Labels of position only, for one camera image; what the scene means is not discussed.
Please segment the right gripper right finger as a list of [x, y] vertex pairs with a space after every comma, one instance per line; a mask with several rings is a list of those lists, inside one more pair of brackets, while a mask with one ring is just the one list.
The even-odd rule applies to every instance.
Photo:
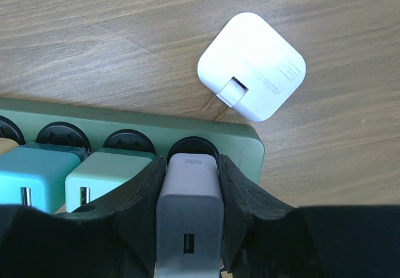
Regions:
[[234, 277], [398, 277], [399, 206], [280, 201], [219, 157], [222, 259]]

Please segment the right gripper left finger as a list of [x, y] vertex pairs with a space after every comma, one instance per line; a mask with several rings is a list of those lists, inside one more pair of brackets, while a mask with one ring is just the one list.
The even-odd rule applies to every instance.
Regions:
[[166, 161], [155, 159], [73, 212], [1, 206], [1, 276], [152, 277], [165, 173]]

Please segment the white square charger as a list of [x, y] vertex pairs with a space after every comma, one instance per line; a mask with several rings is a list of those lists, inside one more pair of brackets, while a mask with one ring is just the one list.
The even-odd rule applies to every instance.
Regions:
[[223, 223], [215, 158], [173, 155], [156, 206], [156, 277], [219, 277]]

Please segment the white rounded charger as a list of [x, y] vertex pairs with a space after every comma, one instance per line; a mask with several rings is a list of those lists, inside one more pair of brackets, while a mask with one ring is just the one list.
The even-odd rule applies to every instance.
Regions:
[[306, 62], [261, 16], [242, 12], [202, 54], [197, 74], [228, 107], [263, 122], [302, 84]]

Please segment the green power strip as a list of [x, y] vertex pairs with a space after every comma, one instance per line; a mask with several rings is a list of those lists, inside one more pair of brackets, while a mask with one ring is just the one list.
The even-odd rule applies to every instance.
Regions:
[[7, 98], [1, 99], [1, 137], [19, 146], [35, 142], [82, 147], [87, 158], [103, 147], [168, 157], [176, 142], [201, 137], [213, 144], [213, 154], [228, 155], [254, 182], [259, 181], [264, 158], [259, 136], [244, 124]]

